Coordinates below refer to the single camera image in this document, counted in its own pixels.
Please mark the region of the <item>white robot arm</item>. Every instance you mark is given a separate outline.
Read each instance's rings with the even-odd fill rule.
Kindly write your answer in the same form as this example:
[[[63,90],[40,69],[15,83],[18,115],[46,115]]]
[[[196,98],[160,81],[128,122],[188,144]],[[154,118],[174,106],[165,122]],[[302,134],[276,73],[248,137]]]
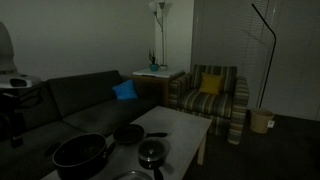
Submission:
[[[14,49],[10,34],[0,22],[0,88],[31,88],[41,82],[39,77],[21,74],[14,63]]]

